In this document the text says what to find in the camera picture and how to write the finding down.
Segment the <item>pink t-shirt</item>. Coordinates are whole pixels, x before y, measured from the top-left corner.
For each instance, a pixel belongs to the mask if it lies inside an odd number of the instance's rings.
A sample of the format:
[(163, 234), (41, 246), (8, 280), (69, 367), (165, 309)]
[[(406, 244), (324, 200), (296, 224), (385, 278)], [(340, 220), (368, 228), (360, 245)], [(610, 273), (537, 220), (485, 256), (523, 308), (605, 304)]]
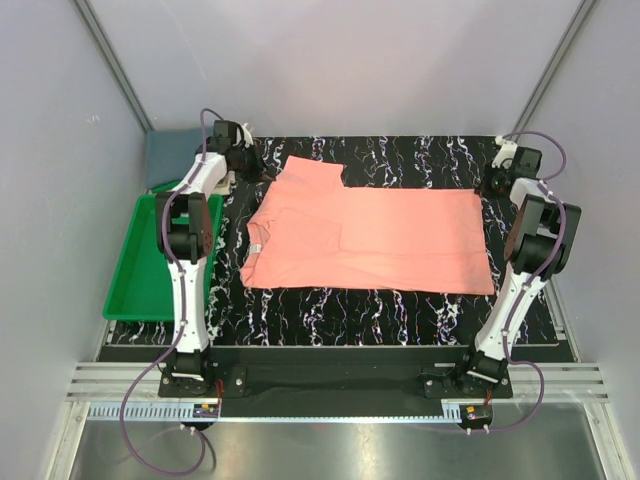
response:
[(469, 189), (347, 187), (343, 165), (291, 156), (247, 223), (247, 288), (491, 295)]

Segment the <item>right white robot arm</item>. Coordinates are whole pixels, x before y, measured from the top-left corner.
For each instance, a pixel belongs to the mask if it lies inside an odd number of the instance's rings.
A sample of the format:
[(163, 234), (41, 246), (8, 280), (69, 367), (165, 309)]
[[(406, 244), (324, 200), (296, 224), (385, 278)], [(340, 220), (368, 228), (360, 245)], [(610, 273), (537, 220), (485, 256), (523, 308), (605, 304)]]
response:
[(486, 199), (509, 199), (517, 216), (506, 240), (506, 272), (494, 307), (453, 374), (457, 390), (470, 397), (506, 379), (520, 326), (548, 281), (566, 267), (582, 215), (579, 206), (560, 200), (538, 177), (541, 151), (500, 136), (495, 143), (498, 151), (476, 192)]

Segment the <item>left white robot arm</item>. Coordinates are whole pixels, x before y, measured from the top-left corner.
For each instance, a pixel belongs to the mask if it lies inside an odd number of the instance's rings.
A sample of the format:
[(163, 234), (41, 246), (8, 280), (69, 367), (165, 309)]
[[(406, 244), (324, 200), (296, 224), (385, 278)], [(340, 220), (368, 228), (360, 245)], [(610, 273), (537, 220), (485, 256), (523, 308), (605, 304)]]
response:
[(270, 181), (247, 124), (217, 119), (186, 175), (169, 191), (155, 195), (156, 238), (167, 261), (172, 286), (174, 333), (161, 356), (161, 385), (186, 388), (196, 396), (215, 386), (205, 320), (204, 283), (215, 246), (209, 198), (227, 174), (247, 183)]

